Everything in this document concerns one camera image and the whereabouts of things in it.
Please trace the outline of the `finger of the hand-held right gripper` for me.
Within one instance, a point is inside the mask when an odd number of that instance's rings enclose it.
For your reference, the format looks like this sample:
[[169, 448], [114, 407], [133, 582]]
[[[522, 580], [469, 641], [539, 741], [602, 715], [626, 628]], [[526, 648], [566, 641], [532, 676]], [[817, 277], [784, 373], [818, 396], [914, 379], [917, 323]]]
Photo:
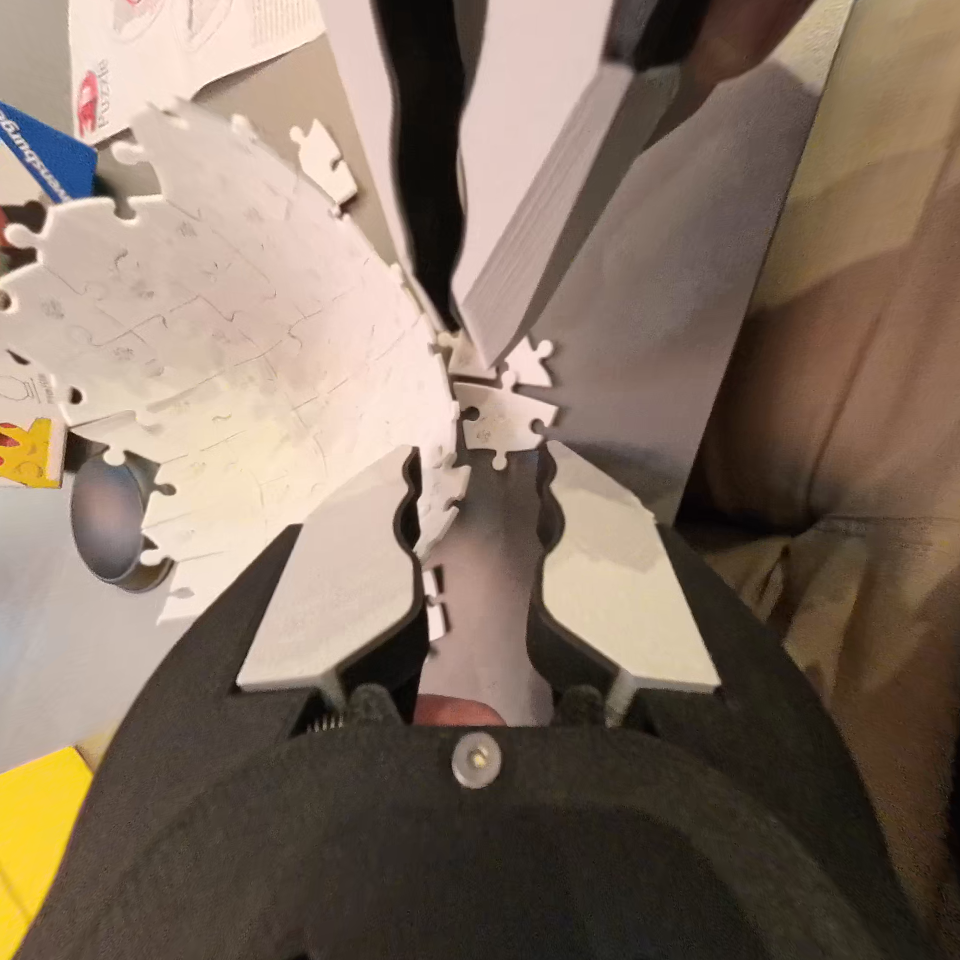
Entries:
[[517, 342], [676, 98], [681, 63], [608, 62], [610, 1], [486, 2], [460, 122], [465, 203], [452, 275], [459, 321], [487, 365]]
[[397, 262], [434, 329], [453, 331], [449, 312], [436, 306], [415, 276], [414, 246], [399, 186], [400, 92], [376, 3], [320, 1], [318, 6]]

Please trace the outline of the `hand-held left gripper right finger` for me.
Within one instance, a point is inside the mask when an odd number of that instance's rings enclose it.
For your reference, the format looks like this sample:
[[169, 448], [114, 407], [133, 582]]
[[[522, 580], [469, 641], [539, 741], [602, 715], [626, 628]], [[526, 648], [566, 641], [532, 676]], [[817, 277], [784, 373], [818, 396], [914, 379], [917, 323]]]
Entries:
[[558, 440], [537, 466], [541, 555], [527, 652], [559, 699], [591, 689], [619, 727], [645, 690], [712, 695], [721, 677], [654, 513]]

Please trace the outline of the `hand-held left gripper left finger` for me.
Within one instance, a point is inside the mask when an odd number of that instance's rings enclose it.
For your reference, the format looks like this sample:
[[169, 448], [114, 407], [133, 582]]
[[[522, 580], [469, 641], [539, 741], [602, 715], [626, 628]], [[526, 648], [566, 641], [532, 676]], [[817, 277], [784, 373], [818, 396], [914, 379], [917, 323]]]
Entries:
[[399, 446], [299, 528], [236, 678], [245, 691], [316, 690], [343, 710], [366, 684], [410, 710], [429, 650], [419, 450]]

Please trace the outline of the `partly built white puzzle ball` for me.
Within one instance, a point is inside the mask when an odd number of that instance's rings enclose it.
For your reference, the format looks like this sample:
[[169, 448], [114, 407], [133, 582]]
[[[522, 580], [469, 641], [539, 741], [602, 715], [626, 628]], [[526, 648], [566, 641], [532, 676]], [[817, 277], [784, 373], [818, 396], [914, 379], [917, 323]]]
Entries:
[[142, 531], [174, 562], [156, 623], [196, 618], [286, 526], [397, 447], [422, 471], [415, 554], [470, 469], [434, 326], [398, 265], [242, 118], [190, 102], [132, 120], [120, 162], [160, 191], [49, 209], [2, 278], [2, 347], [52, 381], [111, 463], [158, 465]]

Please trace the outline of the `black round ball stand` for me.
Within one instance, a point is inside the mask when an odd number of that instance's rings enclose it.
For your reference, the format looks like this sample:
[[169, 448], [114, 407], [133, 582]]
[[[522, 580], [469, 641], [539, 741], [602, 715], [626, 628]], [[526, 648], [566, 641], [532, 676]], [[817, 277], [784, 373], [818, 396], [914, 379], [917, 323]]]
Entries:
[[158, 588], [173, 570], [171, 558], [145, 563], [142, 554], [156, 548], [143, 533], [147, 507], [159, 465], [127, 453], [108, 463], [98, 451], [78, 468], [70, 496], [70, 526], [78, 556], [102, 583], [130, 594]]

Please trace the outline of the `blue cartoon puzzle box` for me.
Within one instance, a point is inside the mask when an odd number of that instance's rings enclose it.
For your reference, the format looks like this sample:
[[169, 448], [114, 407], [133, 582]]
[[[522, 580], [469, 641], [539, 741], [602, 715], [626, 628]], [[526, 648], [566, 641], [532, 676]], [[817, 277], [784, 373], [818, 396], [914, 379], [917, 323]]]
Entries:
[[[33, 264], [33, 248], [14, 245], [13, 227], [37, 234], [49, 206], [92, 195], [97, 157], [80, 141], [1, 104], [2, 278]], [[46, 373], [1, 350], [1, 482], [35, 490], [62, 485], [66, 425]]]

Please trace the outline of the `person's right hand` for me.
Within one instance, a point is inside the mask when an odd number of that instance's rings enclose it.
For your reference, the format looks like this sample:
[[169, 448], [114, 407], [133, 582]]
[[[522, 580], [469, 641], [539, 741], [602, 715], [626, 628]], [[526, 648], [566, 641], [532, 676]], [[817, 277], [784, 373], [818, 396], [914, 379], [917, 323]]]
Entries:
[[781, 43], [810, 1], [710, 1], [689, 56], [694, 82], [712, 90], [748, 73]]

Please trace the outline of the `folded paper instruction leaflet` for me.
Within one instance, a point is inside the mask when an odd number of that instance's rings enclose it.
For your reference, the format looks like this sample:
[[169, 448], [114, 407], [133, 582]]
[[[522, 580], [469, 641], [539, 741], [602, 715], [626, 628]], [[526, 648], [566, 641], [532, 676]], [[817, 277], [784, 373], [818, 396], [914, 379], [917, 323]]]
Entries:
[[70, 1], [73, 134], [100, 143], [324, 31], [317, 1]]

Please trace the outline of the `yellow plastic bin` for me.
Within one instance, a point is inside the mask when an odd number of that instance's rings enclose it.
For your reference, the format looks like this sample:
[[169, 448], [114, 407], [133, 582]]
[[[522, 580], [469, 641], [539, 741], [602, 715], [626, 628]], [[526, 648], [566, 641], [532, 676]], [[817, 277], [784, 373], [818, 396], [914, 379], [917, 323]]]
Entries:
[[68, 747], [1, 774], [1, 957], [13, 958], [65, 854], [92, 773]]

